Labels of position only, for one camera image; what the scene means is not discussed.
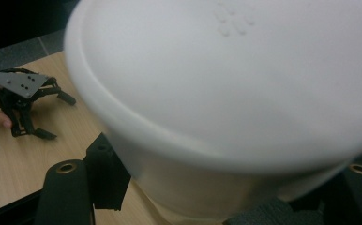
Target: screw hole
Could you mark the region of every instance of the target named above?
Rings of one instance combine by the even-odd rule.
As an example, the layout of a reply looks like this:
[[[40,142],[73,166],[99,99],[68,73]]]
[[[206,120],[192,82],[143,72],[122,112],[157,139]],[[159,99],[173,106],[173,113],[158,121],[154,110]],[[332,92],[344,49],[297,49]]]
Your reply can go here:
[[[62,164],[61,166],[57,167],[56,172],[61,173],[61,174],[70,173],[70,172],[76,170],[76,167],[77,166],[75,163],[65,163],[65,164]]]
[[[350,170],[355,172],[355,173],[362,174],[362,165],[360,165],[360,164],[351,164],[350,165]]]

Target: white plastic container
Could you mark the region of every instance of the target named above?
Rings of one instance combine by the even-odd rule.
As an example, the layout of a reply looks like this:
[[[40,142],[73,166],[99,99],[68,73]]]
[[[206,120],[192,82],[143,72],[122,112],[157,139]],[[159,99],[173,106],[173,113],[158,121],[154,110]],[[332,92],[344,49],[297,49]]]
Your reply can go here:
[[[362,153],[362,0],[82,0],[65,54],[174,224],[295,199]]]

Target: black metal bracket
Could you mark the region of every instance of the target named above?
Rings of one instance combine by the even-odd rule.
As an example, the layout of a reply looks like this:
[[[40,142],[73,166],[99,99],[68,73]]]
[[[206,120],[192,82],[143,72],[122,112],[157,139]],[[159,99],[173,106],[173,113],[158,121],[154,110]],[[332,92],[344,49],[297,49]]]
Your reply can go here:
[[[37,74],[25,68],[0,71],[0,108],[12,121],[13,137],[27,134],[46,140],[56,137],[42,128],[35,129],[29,113],[34,101],[54,94],[69,105],[76,103],[74,97],[61,90],[55,77]]]
[[[129,180],[108,140],[99,134],[83,160],[53,165],[42,190],[0,208],[0,224],[94,224],[94,208],[121,209]]]

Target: black plastic part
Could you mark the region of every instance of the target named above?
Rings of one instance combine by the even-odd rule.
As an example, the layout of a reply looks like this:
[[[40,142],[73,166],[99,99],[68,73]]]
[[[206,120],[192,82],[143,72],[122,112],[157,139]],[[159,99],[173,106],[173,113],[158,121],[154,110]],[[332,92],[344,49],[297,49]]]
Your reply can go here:
[[[52,139],[56,138],[55,134],[52,134],[49,131],[41,129],[41,128],[35,129],[35,131],[33,132],[33,135],[35,135],[41,139],[46,139],[46,140],[52,140]]]
[[[20,113],[20,124],[23,126],[27,134],[33,134],[35,132],[35,128],[32,123],[31,116],[29,114],[31,105],[24,104],[23,107],[19,108]]]
[[[58,96],[61,100],[65,101],[69,105],[74,105],[76,103],[76,99],[70,96],[68,93],[61,91]]]
[[[87,184],[87,171],[81,160],[52,166],[46,174],[34,224],[94,224]]]
[[[88,147],[83,161],[94,207],[121,210],[130,175],[102,133]]]

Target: wooden table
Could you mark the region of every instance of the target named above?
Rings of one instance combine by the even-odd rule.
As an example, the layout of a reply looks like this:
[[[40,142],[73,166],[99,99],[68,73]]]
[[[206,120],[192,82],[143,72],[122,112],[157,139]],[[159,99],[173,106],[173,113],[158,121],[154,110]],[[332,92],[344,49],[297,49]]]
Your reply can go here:
[[[52,165],[67,159],[82,159],[85,150],[99,135],[98,121],[88,111],[68,77],[64,55],[60,52],[21,66],[53,76],[59,86],[76,98],[74,106],[55,95],[38,99],[31,117],[35,128],[57,135],[52,141],[33,135],[17,138],[0,127],[0,207],[42,188]],[[131,180],[122,211],[96,210],[97,224],[169,224]]]

